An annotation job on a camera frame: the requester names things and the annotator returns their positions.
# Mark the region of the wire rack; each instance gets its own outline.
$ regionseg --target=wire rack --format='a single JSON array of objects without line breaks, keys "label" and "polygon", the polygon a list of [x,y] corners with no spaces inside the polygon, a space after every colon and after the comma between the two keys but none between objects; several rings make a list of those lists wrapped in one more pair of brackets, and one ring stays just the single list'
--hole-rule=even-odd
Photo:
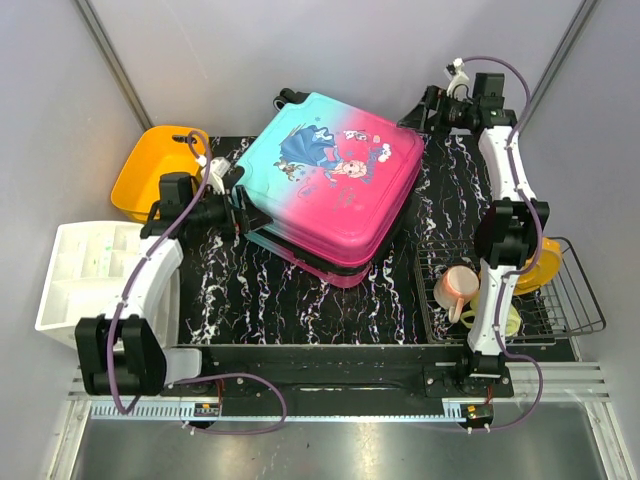
[{"label": "wire rack", "polygon": [[[573,245],[563,237],[553,240],[561,245],[562,266],[550,283],[513,297],[522,325],[507,339],[509,343],[553,344],[559,338],[599,332],[607,325]],[[419,246],[414,275],[429,343],[462,343],[469,333],[462,322],[449,322],[447,311],[433,296],[438,278],[454,265],[480,271],[472,240],[433,240]]]}]

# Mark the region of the yellow bowl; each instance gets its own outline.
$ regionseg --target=yellow bowl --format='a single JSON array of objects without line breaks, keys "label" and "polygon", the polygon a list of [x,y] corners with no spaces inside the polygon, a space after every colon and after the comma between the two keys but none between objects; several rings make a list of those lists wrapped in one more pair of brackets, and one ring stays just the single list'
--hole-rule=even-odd
[{"label": "yellow bowl", "polygon": [[[171,125],[144,132],[113,186],[111,203],[134,222],[144,223],[151,205],[160,198],[158,181],[161,175],[185,172],[195,176],[198,173],[200,166],[186,143],[192,130],[209,138],[197,128]],[[195,150],[202,155],[205,150],[201,143],[196,138]]]}]

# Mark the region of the pink and teal suitcase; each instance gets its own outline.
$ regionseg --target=pink and teal suitcase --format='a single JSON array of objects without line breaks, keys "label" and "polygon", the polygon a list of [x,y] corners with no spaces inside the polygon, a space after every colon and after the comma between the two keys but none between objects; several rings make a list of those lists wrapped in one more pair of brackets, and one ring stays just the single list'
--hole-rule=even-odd
[{"label": "pink and teal suitcase", "polygon": [[323,95],[288,103],[236,164],[273,218],[247,238],[342,288],[400,229],[424,144],[393,122]]}]

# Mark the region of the yellow plate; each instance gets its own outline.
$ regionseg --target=yellow plate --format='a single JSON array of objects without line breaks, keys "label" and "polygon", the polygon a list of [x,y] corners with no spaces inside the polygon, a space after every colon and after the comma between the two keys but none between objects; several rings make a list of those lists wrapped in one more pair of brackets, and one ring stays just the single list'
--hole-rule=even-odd
[{"label": "yellow plate", "polygon": [[[531,264],[531,260],[527,260],[525,267]],[[549,238],[542,239],[542,251],[538,264],[525,275],[521,275],[518,279],[514,295],[523,295],[533,292],[542,285],[549,283],[556,276],[562,265],[562,248],[555,240]]]}]

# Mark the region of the table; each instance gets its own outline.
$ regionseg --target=table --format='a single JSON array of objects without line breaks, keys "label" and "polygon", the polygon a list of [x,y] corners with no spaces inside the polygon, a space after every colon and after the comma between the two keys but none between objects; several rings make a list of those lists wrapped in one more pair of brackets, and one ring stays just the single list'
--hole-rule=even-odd
[{"label": "table", "polygon": [[[252,137],[213,138],[237,161]],[[181,267],[179,344],[421,344],[411,268],[416,245],[470,238],[486,209],[486,166],[472,136],[425,136],[422,171],[401,233],[358,287],[340,289],[215,229],[189,232]]]}]

